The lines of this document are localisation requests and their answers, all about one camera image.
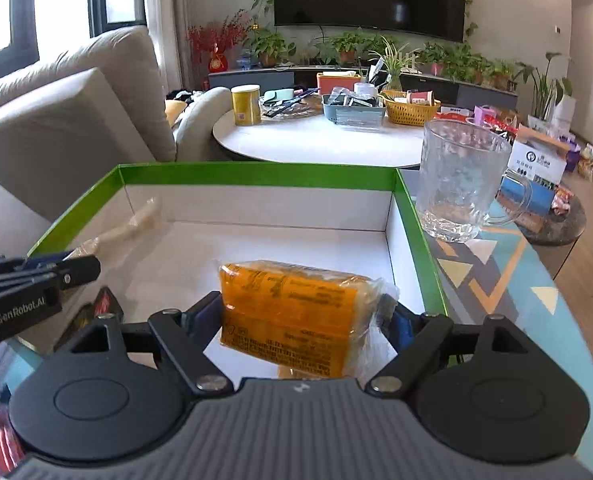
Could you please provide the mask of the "blue white carton box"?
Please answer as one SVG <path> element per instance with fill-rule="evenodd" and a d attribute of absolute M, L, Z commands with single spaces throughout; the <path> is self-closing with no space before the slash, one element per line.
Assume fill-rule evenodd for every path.
<path fill-rule="evenodd" d="M 536 214 L 546 214 L 561 183 L 566 160 L 550 148 L 541 148 L 515 141 L 508 168 L 531 182 L 531 201 L 527 208 Z"/>

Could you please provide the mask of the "yellow tin can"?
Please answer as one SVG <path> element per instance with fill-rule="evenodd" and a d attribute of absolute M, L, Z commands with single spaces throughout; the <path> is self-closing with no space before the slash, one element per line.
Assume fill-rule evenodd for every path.
<path fill-rule="evenodd" d="M 255 126 L 262 121 L 260 91 L 258 84 L 242 84 L 231 89 L 234 123 L 237 126 Z"/>

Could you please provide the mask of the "white round coffee table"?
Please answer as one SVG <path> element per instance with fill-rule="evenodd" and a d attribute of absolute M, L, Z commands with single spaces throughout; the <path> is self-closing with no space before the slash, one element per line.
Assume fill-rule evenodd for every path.
<path fill-rule="evenodd" d="M 389 120 L 377 129 L 340 127 L 321 114 L 238 126 L 228 112 L 215 122 L 213 136 L 226 151 L 265 162 L 393 168 L 418 166 L 423 144 L 421 127 Z"/>

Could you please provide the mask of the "black red snack packet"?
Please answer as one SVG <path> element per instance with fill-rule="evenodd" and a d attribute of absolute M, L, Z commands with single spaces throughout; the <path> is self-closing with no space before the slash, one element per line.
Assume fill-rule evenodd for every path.
<path fill-rule="evenodd" d="M 124 318 L 124 312 L 112 290 L 108 286 L 100 288 L 94 301 L 84 304 L 77 311 L 60 339 L 54 344 L 52 350 L 57 351 L 64 346 L 80 330 L 94 322 L 101 315 L 112 314 L 114 318 L 121 321 Z"/>

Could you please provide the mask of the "tall leafy floor plant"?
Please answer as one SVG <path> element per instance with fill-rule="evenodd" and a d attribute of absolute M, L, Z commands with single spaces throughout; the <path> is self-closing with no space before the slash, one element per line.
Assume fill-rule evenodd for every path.
<path fill-rule="evenodd" d="M 546 68 L 542 72 L 538 67 L 524 62 L 517 62 L 517 73 L 515 76 L 525 84 L 533 86 L 533 102 L 531 102 L 531 116 L 550 122 L 554 109 L 563 101 L 565 96 L 573 96 L 572 81 L 566 76 L 552 78 L 549 75 L 552 61 L 556 58 L 564 58 L 561 52 L 547 52 Z"/>

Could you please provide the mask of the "blue plastic tray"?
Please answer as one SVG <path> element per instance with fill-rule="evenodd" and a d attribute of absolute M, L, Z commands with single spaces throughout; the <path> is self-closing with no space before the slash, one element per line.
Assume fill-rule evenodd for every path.
<path fill-rule="evenodd" d="M 385 108 L 383 106 L 344 106 L 333 104 L 330 101 L 330 94 L 321 96 L 323 114 L 329 122 L 338 126 L 359 126 L 377 128 L 382 125 Z"/>

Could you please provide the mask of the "orange box on table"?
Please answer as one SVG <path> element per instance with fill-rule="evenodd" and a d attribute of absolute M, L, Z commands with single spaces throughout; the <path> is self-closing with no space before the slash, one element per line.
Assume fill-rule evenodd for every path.
<path fill-rule="evenodd" d="M 357 82 L 362 82 L 362 78 L 354 70 L 344 70 L 344 72 L 327 70 L 317 74 L 317 88 L 321 96 L 331 94 L 334 88 L 353 91 Z"/>

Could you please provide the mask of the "beige sofa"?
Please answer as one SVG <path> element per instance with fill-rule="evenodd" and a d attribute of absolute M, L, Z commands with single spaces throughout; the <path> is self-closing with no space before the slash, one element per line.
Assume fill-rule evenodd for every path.
<path fill-rule="evenodd" d="M 118 165 L 225 159 L 213 128 L 231 107 L 217 87 L 170 122 L 147 29 L 105 32 L 0 78 L 0 185 L 57 219 Z"/>

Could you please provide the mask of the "yellow woven basket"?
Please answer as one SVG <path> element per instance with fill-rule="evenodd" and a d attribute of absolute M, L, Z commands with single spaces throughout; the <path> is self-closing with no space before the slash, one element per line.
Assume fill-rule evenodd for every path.
<path fill-rule="evenodd" d="M 441 102 L 434 105 L 412 104 L 405 102 L 405 92 L 384 90 L 381 96 L 384 100 L 385 110 L 389 121 L 396 125 L 423 127 L 435 117 L 441 107 Z"/>

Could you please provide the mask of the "purple gift bag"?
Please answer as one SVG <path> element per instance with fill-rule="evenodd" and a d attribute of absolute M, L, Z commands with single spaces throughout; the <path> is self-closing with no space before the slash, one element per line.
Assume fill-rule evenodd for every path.
<path fill-rule="evenodd" d="M 569 150 L 565 155 L 565 160 L 565 172 L 573 174 L 579 161 L 581 160 L 581 147 L 576 142 L 571 142 L 569 144 Z"/>

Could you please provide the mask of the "round dark side table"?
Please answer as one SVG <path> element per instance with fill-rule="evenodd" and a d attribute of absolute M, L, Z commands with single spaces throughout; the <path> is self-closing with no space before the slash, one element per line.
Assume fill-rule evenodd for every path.
<path fill-rule="evenodd" d="M 551 278 L 558 276 L 587 226 L 586 213 L 577 196 L 571 198 L 569 206 L 566 214 L 550 211 L 542 217 L 527 212 L 517 220 Z"/>

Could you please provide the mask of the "clear glass mug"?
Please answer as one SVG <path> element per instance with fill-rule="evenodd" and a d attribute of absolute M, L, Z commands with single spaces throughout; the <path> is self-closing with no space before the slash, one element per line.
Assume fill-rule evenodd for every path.
<path fill-rule="evenodd" d="M 465 243 L 484 226 L 504 226 L 527 211 L 531 181 L 509 168 L 512 145 L 467 122 L 434 118 L 424 125 L 415 209 L 422 229 L 438 240 Z M 490 207 L 508 180 L 519 201 L 501 216 Z"/>

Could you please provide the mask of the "orange snack packet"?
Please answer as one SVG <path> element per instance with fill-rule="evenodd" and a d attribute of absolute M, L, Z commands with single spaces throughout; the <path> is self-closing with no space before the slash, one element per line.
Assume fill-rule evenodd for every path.
<path fill-rule="evenodd" d="M 219 266 L 220 342 L 279 366 L 283 378 L 366 382 L 389 361 L 381 330 L 398 288 L 368 276 L 255 260 Z"/>

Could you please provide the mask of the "green cardboard box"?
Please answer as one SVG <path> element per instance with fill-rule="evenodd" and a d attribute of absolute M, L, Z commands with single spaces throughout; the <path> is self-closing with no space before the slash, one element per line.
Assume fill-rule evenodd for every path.
<path fill-rule="evenodd" d="M 436 264 L 394 168 L 196 162 L 111 170 L 51 226 L 34 255 L 73 249 L 152 206 L 130 240 L 103 249 L 98 282 L 128 321 L 187 309 L 226 262 L 274 260 L 381 278 L 415 313 L 446 311 Z"/>

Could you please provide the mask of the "long yellow snack packet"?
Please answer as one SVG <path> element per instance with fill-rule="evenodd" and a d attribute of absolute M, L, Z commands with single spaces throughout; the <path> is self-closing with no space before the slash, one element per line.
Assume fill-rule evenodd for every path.
<path fill-rule="evenodd" d="M 116 255 L 123 246 L 133 242 L 145 232 L 153 229 L 160 221 L 162 214 L 161 202 L 154 197 L 149 198 L 126 222 L 98 236 L 85 240 L 65 257 L 66 260 L 95 256 L 106 260 Z"/>

